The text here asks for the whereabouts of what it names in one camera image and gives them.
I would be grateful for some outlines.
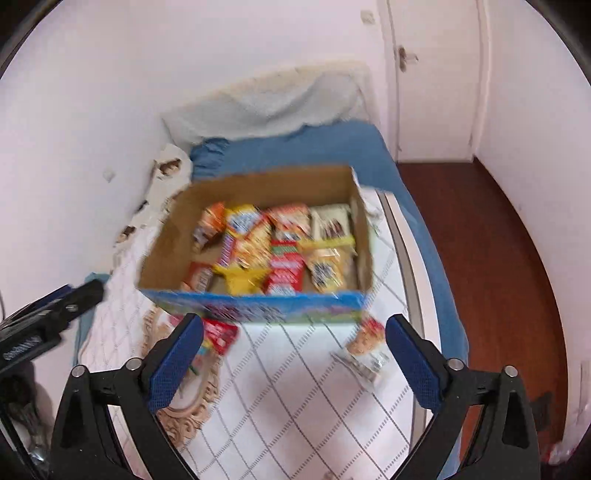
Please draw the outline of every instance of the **red snack package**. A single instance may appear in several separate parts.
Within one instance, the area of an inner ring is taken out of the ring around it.
[[[182,291],[196,291],[204,293],[212,282],[213,268],[210,264],[191,262],[187,276],[181,284]]]
[[[200,251],[209,242],[221,234],[226,228],[226,210],[223,202],[214,203],[207,207],[201,219],[197,224],[197,228],[193,232],[195,240],[195,249]]]
[[[169,322],[176,327],[183,320],[184,315],[171,315]],[[203,319],[203,343],[197,356],[203,356],[208,349],[214,349],[219,355],[226,355],[236,337],[238,337],[238,326],[231,323],[220,322],[219,320]]]
[[[271,273],[267,283],[268,295],[295,295],[301,292],[304,258],[295,242],[271,244]]]
[[[310,209],[303,203],[272,208],[268,216],[275,225],[280,242],[298,242],[310,238]]]
[[[203,319],[205,338],[220,356],[226,355],[230,346],[238,336],[238,326],[218,320]]]

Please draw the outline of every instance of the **metal screw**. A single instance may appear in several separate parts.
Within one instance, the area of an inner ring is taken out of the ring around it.
[[[450,358],[447,361],[447,364],[449,366],[449,368],[451,368],[452,370],[460,371],[462,368],[464,368],[464,362],[462,362],[459,358]]]
[[[509,375],[510,377],[516,377],[518,372],[517,372],[517,369],[513,365],[507,365],[505,367],[505,373],[507,375]]]
[[[127,370],[137,370],[139,367],[142,366],[142,359],[141,358],[130,358],[125,363],[125,368]]]
[[[84,372],[86,372],[86,367],[84,365],[76,365],[72,369],[72,376],[78,378],[84,375]]]

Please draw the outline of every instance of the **white door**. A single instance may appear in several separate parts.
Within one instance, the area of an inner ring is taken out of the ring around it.
[[[480,72],[476,1],[389,0],[398,65],[399,161],[471,155]]]

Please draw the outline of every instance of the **diamond pattern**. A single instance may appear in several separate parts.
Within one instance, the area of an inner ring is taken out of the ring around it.
[[[385,323],[407,312],[398,255],[381,203],[362,189],[375,235],[375,287],[367,308]],[[160,227],[137,232],[119,253],[105,301],[79,358],[91,371],[119,368],[140,353],[142,319],[153,304],[136,288],[138,270]],[[220,372],[220,399],[203,430],[184,446],[183,458],[203,480],[321,480],[389,478],[408,454],[412,392],[399,369],[373,393],[331,352],[355,333],[352,325],[248,325]],[[122,445],[129,442],[116,422]],[[130,452],[134,472],[142,472]]]

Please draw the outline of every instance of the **door handle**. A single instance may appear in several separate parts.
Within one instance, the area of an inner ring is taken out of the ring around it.
[[[398,66],[400,67],[400,71],[406,72],[406,65],[414,63],[418,63],[417,55],[407,52],[406,48],[400,45],[398,47]]]

